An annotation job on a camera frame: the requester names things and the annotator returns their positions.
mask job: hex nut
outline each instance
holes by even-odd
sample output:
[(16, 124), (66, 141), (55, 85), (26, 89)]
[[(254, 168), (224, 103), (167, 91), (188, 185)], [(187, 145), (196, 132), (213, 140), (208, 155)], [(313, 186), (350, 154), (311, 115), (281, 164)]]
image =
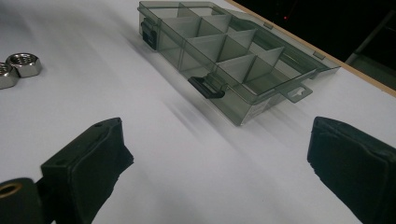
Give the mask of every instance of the hex nut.
[(19, 79), (16, 68), (7, 63), (0, 63), (0, 90), (15, 86)]
[(6, 63), (15, 67), (20, 77), (37, 76), (41, 71), (41, 62), (30, 53), (17, 53), (10, 55)]

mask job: white table surface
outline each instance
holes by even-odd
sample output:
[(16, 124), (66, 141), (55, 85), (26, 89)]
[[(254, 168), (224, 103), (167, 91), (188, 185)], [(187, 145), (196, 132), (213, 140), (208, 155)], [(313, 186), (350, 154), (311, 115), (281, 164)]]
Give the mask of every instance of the white table surface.
[[(221, 7), (236, 9), (222, 0)], [(0, 90), (0, 182), (121, 117), (135, 158), (93, 223), (359, 223), (306, 161), (314, 117), (396, 147), (396, 99), (344, 69), (235, 127), (138, 33), (138, 1), (0, 0), (0, 61), (44, 70)]]

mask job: metal nut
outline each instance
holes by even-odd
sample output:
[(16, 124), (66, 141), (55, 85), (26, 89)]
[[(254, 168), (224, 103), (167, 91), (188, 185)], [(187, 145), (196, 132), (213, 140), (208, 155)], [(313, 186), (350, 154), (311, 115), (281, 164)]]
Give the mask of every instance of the metal nut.
[(10, 55), (6, 60), (6, 63), (15, 67), (20, 77), (37, 76), (41, 71), (40, 60), (30, 53), (17, 53)]
[(16, 68), (7, 63), (0, 63), (0, 90), (15, 86), (19, 79)]

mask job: plastic organizer box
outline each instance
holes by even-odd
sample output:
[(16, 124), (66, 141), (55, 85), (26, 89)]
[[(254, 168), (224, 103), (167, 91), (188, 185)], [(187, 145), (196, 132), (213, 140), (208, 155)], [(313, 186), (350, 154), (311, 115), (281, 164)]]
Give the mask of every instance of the plastic organizer box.
[(246, 13), (210, 2), (140, 2), (140, 34), (235, 125), (282, 100), (312, 93), (302, 82), (338, 65)]

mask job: transparent plastic container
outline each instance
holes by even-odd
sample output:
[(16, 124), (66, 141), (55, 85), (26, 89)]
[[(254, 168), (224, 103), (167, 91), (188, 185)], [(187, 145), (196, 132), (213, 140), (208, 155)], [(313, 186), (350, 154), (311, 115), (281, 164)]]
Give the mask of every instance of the transparent plastic container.
[(263, 21), (210, 2), (140, 2), (140, 34), (235, 125), (312, 91), (338, 65)]

